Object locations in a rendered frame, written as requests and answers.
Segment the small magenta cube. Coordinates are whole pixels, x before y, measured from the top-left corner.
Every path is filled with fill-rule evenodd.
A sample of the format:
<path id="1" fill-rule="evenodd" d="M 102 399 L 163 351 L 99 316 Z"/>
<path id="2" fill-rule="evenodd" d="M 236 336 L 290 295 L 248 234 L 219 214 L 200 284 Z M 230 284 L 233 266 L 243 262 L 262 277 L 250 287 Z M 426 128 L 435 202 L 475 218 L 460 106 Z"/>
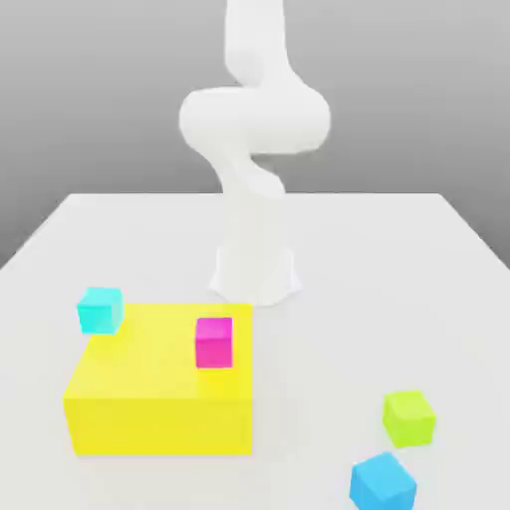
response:
<path id="1" fill-rule="evenodd" d="M 231 317 L 201 317 L 195 326 L 198 369 L 227 369 L 233 364 Z"/>

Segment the small cyan cube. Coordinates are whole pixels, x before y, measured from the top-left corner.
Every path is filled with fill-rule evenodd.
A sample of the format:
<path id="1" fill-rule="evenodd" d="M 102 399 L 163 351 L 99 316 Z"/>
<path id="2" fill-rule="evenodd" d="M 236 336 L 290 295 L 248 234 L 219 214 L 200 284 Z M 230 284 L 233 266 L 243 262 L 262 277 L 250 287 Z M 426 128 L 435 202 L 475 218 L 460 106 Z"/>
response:
<path id="1" fill-rule="evenodd" d="M 113 335 L 124 317 L 124 296 L 116 287 L 88 287 L 77 305 L 84 334 Z"/>

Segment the small lime green cube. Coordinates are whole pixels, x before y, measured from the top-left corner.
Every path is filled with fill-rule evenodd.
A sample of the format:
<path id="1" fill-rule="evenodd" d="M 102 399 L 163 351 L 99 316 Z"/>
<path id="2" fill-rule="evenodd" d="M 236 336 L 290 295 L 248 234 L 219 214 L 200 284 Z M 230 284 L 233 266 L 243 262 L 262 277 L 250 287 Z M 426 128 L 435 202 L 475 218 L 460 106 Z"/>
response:
<path id="1" fill-rule="evenodd" d="M 382 424 L 395 448 L 423 446 L 433 438 L 436 414 L 420 390 L 384 397 Z"/>

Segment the small blue cube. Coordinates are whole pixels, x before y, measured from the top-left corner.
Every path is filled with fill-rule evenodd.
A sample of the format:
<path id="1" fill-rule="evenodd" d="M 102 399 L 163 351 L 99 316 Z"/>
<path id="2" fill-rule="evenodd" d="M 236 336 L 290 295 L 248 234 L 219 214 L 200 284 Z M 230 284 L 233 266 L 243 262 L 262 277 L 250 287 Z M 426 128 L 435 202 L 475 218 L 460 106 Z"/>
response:
<path id="1" fill-rule="evenodd" d="M 350 498 L 358 510 L 412 510 L 417 484 L 390 453 L 355 464 Z"/>

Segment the large yellow box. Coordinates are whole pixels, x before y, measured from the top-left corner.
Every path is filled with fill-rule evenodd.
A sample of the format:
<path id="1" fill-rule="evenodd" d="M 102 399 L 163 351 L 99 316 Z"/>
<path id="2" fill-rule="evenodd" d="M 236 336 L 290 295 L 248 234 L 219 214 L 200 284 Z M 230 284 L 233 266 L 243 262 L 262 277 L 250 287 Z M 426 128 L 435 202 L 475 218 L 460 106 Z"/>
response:
<path id="1" fill-rule="evenodd" d="M 199 318 L 233 320 L 233 365 L 199 369 Z M 78 455 L 248 455 L 252 308 L 127 303 L 113 335 L 93 335 L 63 396 Z"/>

